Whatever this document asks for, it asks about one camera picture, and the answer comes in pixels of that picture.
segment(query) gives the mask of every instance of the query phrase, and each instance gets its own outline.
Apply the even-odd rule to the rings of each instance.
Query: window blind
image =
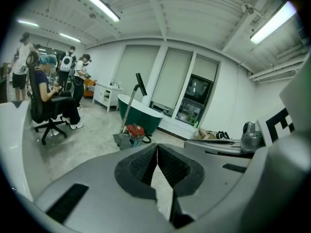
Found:
[[[144,85],[147,86],[158,51],[159,47],[153,46],[126,46],[114,79],[118,84],[121,82],[124,94],[132,95],[134,86],[137,84],[136,73],[140,73]],[[142,101],[139,89],[135,94],[135,99]]]
[[[192,53],[168,49],[152,101],[174,109],[190,66]]]
[[[214,81],[217,70],[217,63],[201,56],[196,56],[192,74],[207,80]]]

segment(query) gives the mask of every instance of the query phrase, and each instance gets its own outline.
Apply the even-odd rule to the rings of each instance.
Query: black office chair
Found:
[[[38,132],[39,129],[46,128],[44,135],[42,137],[42,144],[46,145],[45,137],[47,136],[50,129],[54,129],[67,138],[67,134],[60,130],[56,125],[64,123],[63,121],[53,122],[52,119],[57,119],[57,116],[62,112],[58,111],[58,107],[61,101],[66,100],[66,97],[63,98],[54,98],[51,99],[52,103],[55,103],[55,109],[53,111],[43,111],[43,101],[41,100],[40,92],[38,86],[36,85],[35,77],[35,67],[37,66],[39,57],[35,52],[31,52],[27,58],[27,67],[29,72],[29,81],[32,90],[32,94],[27,91],[27,95],[31,101],[31,116],[33,121],[36,123],[42,123],[43,121],[49,121],[46,124],[35,127],[35,131]]]

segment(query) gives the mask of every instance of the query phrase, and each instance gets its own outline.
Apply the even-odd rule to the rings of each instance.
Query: ceiling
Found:
[[[196,43],[220,52],[252,73],[304,55],[308,47],[293,17],[258,45],[250,36],[285,0],[103,0],[121,18],[114,22],[88,0],[29,0],[18,18],[39,24],[36,34],[68,43],[65,33],[86,47],[129,38]],[[241,9],[251,4],[251,15]]]

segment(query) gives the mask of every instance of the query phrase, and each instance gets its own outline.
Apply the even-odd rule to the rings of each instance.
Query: shoe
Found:
[[[80,129],[83,127],[83,122],[79,121],[77,124],[70,124],[70,128],[72,130]]]
[[[66,118],[66,117],[61,116],[60,119],[61,119],[63,122],[67,122],[67,123],[70,124],[70,118],[69,118],[69,117]]]

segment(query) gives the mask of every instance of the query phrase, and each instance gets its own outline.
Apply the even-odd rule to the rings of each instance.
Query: woman with blue hair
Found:
[[[38,86],[40,97],[43,101],[43,110],[50,111],[55,104],[51,102],[51,98],[57,96],[68,97],[62,101],[58,110],[63,112],[61,119],[70,124],[71,129],[79,129],[83,127],[80,116],[77,110],[76,101],[71,97],[70,92],[62,92],[59,94],[61,87],[54,87],[52,90],[49,85],[49,80],[46,73],[51,72],[51,67],[56,66],[57,60],[55,55],[47,54],[40,55],[39,64],[35,69],[36,85]]]

